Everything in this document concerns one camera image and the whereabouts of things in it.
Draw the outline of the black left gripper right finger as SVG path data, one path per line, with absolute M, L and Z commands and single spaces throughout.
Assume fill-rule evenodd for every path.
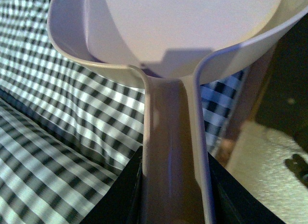
M 213 156 L 208 154 L 218 224 L 283 224 L 254 198 Z

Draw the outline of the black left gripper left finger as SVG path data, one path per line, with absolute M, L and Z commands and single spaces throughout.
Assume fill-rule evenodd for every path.
M 81 221 L 82 224 L 137 224 L 141 203 L 142 146 L 106 195 Z

